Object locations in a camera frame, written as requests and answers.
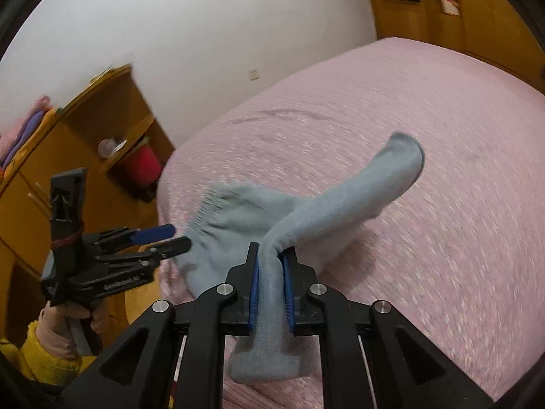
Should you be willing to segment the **yellow sleeve forearm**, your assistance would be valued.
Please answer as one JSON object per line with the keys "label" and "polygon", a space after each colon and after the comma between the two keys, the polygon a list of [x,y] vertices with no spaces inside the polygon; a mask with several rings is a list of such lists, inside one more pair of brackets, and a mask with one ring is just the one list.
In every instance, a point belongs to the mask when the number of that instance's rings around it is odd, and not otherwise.
{"label": "yellow sleeve forearm", "polygon": [[66,387],[94,360],[74,352],[73,341],[52,331],[41,331],[40,322],[31,322],[21,348],[1,339],[1,353],[18,372],[31,381]]}

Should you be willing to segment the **left hand pink glove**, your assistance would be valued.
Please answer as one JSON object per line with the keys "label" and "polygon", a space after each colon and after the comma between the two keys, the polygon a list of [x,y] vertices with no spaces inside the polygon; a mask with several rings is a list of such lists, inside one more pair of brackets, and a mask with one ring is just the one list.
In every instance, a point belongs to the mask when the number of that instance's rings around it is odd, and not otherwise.
{"label": "left hand pink glove", "polygon": [[71,302],[59,306],[47,302],[39,315],[36,337],[48,353],[65,360],[76,360],[79,359],[79,353],[68,320],[91,318],[92,330],[101,334],[107,316],[107,303],[104,300],[94,305],[91,311]]}

